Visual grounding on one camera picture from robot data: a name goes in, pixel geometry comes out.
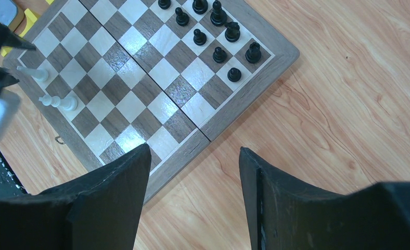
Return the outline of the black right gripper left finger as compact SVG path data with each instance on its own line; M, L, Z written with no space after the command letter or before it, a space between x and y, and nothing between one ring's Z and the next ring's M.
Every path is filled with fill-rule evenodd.
M132 249L150 166L142 144L39 194L0 198L0 249Z

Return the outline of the gold tin with white pieces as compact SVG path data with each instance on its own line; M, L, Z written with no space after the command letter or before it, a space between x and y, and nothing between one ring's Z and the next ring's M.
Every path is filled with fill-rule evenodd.
M24 11L12 0L0 0L0 22L15 31L24 19Z

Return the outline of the wooden chess board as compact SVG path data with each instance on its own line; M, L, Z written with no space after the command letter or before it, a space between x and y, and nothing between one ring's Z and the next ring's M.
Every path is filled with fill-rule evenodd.
M166 89L149 70L155 1L54 1L25 38L35 51L13 50L5 67L88 171L146 143L151 151L149 201L214 141L299 57L299 50L245 1L213 1L211 22L236 42L242 23L273 57L233 91L213 81L196 91L182 77ZM168 9L171 1L157 1ZM17 66L45 69L45 82ZM39 97L75 97L65 111Z

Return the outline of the white chess king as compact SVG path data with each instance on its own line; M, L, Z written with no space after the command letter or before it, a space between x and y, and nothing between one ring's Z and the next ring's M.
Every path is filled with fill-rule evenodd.
M74 111L78 106L78 101L75 97L60 98L59 96L44 95L39 97L39 101L44 106L53 106L55 108L61 108L65 111Z

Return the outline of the white chess piece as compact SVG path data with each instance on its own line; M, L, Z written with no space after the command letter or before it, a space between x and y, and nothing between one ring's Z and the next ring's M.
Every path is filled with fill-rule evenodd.
M45 69L32 69L24 66L17 66L16 69L38 82L45 82L49 77L48 71Z

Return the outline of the yellow arch block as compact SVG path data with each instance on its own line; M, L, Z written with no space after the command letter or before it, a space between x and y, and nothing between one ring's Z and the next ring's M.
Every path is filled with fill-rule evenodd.
M9 28L23 38L40 17L40 14L29 8L22 11L21 8L18 7L15 19L10 22Z

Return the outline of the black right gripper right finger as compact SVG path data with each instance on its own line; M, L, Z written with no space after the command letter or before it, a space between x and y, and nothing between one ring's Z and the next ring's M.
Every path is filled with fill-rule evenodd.
M410 249L410 182L377 182L341 195L247 147L239 172L252 249Z

